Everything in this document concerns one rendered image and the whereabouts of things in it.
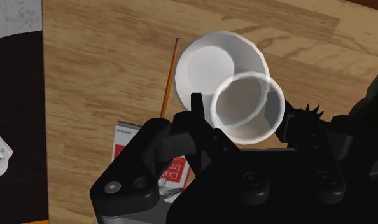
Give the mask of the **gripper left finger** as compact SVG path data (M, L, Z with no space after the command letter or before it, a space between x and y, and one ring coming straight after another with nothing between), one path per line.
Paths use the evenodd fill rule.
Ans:
M158 180L175 157L188 157L195 181L173 202L175 211L198 208L212 201L207 191L217 172L209 171L231 162L241 151L204 118L202 95L191 94L190 111L173 121L149 119L125 149L106 168L90 189L97 215L125 215L153 208L159 200Z

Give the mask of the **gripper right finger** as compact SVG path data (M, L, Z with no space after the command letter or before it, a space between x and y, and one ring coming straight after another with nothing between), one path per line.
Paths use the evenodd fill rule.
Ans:
M329 122L286 110L276 135L293 148L270 181L269 204L378 204L378 94Z

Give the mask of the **red and white book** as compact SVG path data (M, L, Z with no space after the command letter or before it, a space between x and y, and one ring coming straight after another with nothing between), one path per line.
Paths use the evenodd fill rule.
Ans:
M140 128L140 125L132 123L118 122L116 124L111 161L114 161ZM158 181L160 197L165 202L173 203L186 188L190 171L191 168L184 156L174 158Z

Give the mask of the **black spiky object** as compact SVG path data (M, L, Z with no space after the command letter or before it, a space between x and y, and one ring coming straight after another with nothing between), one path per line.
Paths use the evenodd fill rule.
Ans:
M296 110L295 118L305 121L319 120L323 113L324 111L319 111L319 105L317 105L314 109L311 109L310 106L307 105L305 109L300 108Z

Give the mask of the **clear glass cup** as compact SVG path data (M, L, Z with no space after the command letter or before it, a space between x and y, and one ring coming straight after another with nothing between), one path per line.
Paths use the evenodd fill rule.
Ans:
M221 82L210 104L213 127L242 145L256 144L273 135L285 110L281 87L266 74L252 71Z

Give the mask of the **orange pencil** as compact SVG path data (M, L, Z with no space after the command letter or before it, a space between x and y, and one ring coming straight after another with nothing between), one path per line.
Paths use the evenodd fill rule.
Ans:
M178 54L179 54L180 44L181 44L181 38L176 38L176 41L175 41L175 44L174 44L174 51L173 51L173 55L172 55L172 58L171 58L171 64L170 64L170 68L169 68L167 83L166 83L166 86L165 86L164 98L163 98L162 107L161 107L161 110L160 110L160 117L161 118L163 118L165 116L165 112L166 112L166 109L167 109L169 94L170 94L171 85L172 85L172 78L173 78L173 74L174 74L174 66L176 64L176 60L177 60L177 57L178 57Z

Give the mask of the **wooden table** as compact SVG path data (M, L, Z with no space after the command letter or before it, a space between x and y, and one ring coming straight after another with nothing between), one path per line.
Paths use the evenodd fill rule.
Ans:
M346 0L43 0L50 224L96 224L115 124L160 113L177 38L236 32L296 108L350 111L378 74L378 10Z

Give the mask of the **white bowl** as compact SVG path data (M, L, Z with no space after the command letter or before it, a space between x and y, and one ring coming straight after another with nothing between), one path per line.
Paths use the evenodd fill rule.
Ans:
M234 32L207 32L194 38L178 57L174 72L176 95L189 110L191 94L200 92L207 109L222 81L246 71L270 75L265 57L256 45Z

